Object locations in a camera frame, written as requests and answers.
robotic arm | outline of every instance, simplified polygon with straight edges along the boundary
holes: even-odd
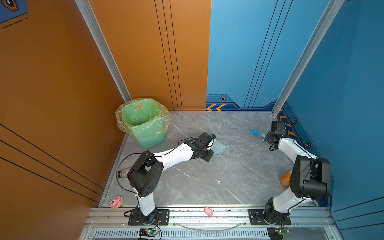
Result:
[[[151,223],[156,215],[153,191],[161,173],[175,164],[199,157],[209,162],[213,155],[210,148],[215,139],[215,135],[203,132],[199,138],[186,140],[174,149],[153,154],[148,150],[144,151],[131,168],[118,172],[119,178],[128,178],[137,194],[140,214],[147,224]]]
[[[306,203],[327,198],[331,193],[331,165],[301,147],[285,135],[285,122],[273,121],[265,141],[270,151],[280,149],[293,162],[290,187],[265,204],[264,217],[269,224],[282,222],[291,211]]]

orange wall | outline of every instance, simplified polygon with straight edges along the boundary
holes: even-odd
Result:
[[[0,28],[0,229],[77,239],[124,137],[123,100],[76,3],[27,4],[10,20],[23,21]]]
[[[210,0],[90,0],[132,98],[205,110]]]

plastic trash bag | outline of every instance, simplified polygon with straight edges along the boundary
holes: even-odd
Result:
[[[143,148],[153,147],[165,140],[170,113],[152,98],[137,98],[123,103],[115,113],[118,128],[132,134]]]

orange can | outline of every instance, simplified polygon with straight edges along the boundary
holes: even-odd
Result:
[[[292,169],[289,171],[286,171],[285,174],[280,178],[281,184],[283,184],[286,187],[289,187],[289,179],[291,178]]]

black mounting plate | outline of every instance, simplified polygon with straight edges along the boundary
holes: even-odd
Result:
[[[280,223],[276,223],[276,224],[272,224],[272,225],[266,223],[264,220],[264,213],[263,212],[264,212],[264,209],[248,209],[249,220],[251,221],[251,225],[269,225],[269,226],[277,225],[277,226],[280,226]],[[291,219],[289,217],[284,218],[283,224],[284,225],[291,225]]]
[[[156,216],[159,217],[159,226],[168,225],[169,222],[169,209],[157,209]],[[139,209],[133,209],[129,216],[128,225],[130,226],[146,226],[153,224],[145,224],[144,219],[142,218]]]

